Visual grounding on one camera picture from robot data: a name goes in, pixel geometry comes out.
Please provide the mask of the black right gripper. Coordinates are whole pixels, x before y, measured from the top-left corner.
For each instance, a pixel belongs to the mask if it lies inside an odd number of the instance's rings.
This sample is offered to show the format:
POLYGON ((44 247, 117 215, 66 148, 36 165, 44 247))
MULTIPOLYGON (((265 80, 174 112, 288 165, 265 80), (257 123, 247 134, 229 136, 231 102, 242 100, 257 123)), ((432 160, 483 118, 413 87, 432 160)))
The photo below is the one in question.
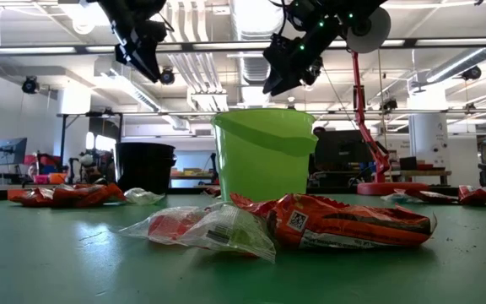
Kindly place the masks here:
POLYGON ((330 46, 340 34, 337 19, 319 19, 303 37, 290 40, 273 34, 271 44, 263 52, 269 72, 263 94, 280 95, 305 84, 305 70, 330 46))

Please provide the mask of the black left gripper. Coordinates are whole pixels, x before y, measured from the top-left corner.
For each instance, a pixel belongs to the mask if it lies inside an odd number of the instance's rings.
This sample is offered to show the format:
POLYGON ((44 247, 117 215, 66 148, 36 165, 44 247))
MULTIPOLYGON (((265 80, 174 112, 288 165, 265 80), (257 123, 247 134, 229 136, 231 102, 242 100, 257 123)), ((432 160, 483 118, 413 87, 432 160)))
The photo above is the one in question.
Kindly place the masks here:
POLYGON ((165 23, 149 19, 128 23, 113 19, 111 30, 118 41, 115 46, 116 60, 133 66, 151 82, 158 82, 160 70, 155 50, 167 36, 165 23))

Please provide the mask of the orange white candy packet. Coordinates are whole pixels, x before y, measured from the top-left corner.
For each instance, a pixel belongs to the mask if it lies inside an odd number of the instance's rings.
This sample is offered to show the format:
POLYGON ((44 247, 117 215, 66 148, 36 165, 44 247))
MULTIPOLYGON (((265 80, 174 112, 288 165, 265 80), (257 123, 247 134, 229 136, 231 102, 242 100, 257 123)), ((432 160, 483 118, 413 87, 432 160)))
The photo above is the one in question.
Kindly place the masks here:
POLYGON ((55 208, 88 208, 102 205, 111 192, 107 186, 91 187, 56 187, 52 194, 51 206, 55 208))

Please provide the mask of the clear green candy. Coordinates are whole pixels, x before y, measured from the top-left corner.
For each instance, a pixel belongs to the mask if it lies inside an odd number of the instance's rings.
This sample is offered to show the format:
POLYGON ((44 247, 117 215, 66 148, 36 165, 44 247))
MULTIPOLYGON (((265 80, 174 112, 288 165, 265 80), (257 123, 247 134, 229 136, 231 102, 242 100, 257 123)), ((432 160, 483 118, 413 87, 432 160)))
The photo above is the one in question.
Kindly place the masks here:
POLYGON ((382 196, 381 199, 392 204, 413 204, 418 202, 416 198, 411 197, 406 193, 392 193, 382 196))
POLYGON ((275 263, 276 249, 262 220, 232 204, 206 207, 205 215, 178 238, 189 247, 239 252, 275 263))

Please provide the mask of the red white candy packet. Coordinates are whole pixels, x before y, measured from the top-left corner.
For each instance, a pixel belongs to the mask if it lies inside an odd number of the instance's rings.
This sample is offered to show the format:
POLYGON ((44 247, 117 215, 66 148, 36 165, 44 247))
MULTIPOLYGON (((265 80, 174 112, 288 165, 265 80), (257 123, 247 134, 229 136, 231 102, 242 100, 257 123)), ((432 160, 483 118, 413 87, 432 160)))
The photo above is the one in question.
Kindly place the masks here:
POLYGON ((486 204, 486 187, 473 187, 461 185, 458 188, 459 203, 471 206, 486 204))

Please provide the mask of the black ceiling spotlight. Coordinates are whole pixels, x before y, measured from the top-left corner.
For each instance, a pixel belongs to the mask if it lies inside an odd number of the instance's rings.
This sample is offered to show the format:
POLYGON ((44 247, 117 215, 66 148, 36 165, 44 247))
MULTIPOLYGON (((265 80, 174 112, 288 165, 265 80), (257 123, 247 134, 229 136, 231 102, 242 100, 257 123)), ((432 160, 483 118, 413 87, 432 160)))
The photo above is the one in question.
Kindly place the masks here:
POLYGON ((163 68, 159 78, 160 83, 163 85, 172 85, 175 82, 175 80, 176 78, 173 72, 173 68, 172 67, 163 68))
POLYGON ((481 75, 482 75, 482 70, 479 68, 479 66, 474 66, 462 72, 461 78, 464 81, 477 80, 481 77, 481 75))
POLYGON ((21 86, 22 91, 28 95, 37 94, 40 90, 40 85, 37 82, 36 76, 27 76, 25 81, 22 83, 21 86))
POLYGON ((321 74, 321 69, 323 68, 322 57, 318 57, 306 70, 304 73, 304 82, 306 85, 313 85, 317 78, 321 74))

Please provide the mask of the lime green plastic bucket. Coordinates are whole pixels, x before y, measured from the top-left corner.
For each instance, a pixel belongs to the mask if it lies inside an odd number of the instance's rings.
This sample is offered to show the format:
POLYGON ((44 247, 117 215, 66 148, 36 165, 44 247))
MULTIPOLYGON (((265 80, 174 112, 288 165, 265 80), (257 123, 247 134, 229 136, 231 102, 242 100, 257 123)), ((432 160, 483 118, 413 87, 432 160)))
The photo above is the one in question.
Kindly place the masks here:
POLYGON ((311 114, 288 109, 215 115, 211 123, 223 199, 232 193, 253 201, 305 193, 309 158, 317 143, 314 122, 311 114))

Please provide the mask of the large black screen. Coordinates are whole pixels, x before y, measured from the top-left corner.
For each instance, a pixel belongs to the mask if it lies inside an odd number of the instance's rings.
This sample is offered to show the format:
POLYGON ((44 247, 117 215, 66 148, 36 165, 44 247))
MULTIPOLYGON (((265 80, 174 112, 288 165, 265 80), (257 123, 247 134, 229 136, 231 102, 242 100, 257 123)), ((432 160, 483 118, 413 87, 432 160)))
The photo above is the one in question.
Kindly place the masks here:
POLYGON ((348 164, 374 161, 358 130, 325 131, 317 137, 314 159, 320 171, 346 171, 348 164))

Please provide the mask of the black plastic bucket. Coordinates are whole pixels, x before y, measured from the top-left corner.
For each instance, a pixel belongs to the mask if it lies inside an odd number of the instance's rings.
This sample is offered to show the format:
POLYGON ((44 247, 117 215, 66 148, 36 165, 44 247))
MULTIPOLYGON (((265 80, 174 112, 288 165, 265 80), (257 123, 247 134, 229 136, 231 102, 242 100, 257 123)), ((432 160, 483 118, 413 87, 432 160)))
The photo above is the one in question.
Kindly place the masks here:
POLYGON ((168 144, 116 144, 116 184, 123 191, 142 188, 166 194, 171 168, 176 164, 176 148, 168 144))

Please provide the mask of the red desk lamp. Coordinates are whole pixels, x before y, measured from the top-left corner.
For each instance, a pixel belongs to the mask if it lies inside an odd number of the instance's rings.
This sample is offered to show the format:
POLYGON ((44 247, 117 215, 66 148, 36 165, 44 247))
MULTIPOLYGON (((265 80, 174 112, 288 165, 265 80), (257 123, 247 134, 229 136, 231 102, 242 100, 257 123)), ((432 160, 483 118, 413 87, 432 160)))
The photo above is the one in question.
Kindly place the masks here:
POLYGON ((391 30, 391 18, 389 13, 380 6, 361 17, 354 25, 348 28, 345 41, 351 53, 354 73, 354 110, 355 121, 361 136, 375 161, 375 176, 373 182, 363 182, 357 186, 357 193, 367 196, 386 196, 395 190, 425 190, 428 188, 423 183, 416 182, 387 182, 386 172, 391 169, 389 152, 377 143, 370 130, 365 125, 365 100, 359 71, 359 54, 370 53, 378 50, 386 41, 391 30))

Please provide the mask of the computer monitor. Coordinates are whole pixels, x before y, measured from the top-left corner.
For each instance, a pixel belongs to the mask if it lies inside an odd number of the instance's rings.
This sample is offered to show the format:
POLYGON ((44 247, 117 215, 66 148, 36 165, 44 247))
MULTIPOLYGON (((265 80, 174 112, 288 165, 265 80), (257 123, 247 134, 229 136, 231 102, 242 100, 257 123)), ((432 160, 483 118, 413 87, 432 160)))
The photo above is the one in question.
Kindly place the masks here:
POLYGON ((27 138, 0 140, 0 166, 23 165, 27 138))

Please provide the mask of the white pillar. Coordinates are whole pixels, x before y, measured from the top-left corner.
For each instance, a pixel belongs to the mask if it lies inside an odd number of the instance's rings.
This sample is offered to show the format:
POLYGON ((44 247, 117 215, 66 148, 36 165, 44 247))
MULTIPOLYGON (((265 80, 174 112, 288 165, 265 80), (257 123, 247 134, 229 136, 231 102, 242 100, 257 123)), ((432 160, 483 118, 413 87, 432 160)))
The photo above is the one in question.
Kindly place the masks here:
POLYGON ((450 168, 448 124, 445 113, 413 114, 409 117, 410 153, 434 168, 450 168))

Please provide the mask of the green table mat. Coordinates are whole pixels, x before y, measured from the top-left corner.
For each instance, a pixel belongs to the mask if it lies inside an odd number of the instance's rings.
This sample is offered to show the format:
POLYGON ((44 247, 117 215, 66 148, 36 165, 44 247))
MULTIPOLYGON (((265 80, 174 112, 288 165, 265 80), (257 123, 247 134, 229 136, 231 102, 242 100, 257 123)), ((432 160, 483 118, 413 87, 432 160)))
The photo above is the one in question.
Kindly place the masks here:
POLYGON ((417 205, 433 236, 398 250, 278 250, 274 263, 119 230, 151 206, 0 202, 0 303, 486 304, 486 207, 417 205))

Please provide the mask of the silver ventilation duct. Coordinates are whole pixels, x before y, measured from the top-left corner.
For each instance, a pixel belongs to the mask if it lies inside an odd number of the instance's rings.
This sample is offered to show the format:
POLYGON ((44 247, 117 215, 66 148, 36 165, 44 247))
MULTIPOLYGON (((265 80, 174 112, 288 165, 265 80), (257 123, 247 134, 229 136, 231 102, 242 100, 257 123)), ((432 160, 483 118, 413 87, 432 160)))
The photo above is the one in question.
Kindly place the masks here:
MULTIPOLYGON (((281 28, 284 21, 282 9, 269 0, 230 0, 234 36, 238 41, 265 41, 281 28)), ((270 73, 270 65, 259 52, 239 53, 241 76, 240 96, 244 107, 266 106, 271 96, 262 92, 270 73)))
POLYGON ((449 61, 442 63, 439 67, 427 72, 425 81, 429 84, 439 83, 484 61, 486 61, 486 47, 466 49, 449 61))

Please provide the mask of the black metal rack frame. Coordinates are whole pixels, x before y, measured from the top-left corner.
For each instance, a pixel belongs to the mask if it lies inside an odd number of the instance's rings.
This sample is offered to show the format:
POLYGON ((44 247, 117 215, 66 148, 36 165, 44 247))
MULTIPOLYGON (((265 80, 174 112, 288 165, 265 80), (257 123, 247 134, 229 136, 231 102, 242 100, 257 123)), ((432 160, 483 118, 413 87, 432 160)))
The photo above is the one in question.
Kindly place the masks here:
POLYGON ((109 119, 113 117, 119 118, 119 131, 116 135, 115 141, 119 143, 122 140, 122 128, 124 123, 124 114, 122 112, 113 112, 109 109, 105 109, 103 112, 101 111, 88 111, 85 113, 59 113, 57 117, 62 119, 62 135, 60 141, 60 156, 61 159, 65 156, 65 143, 66 143, 66 136, 67 136, 67 129, 80 117, 85 118, 95 118, 95 119, 109 119))

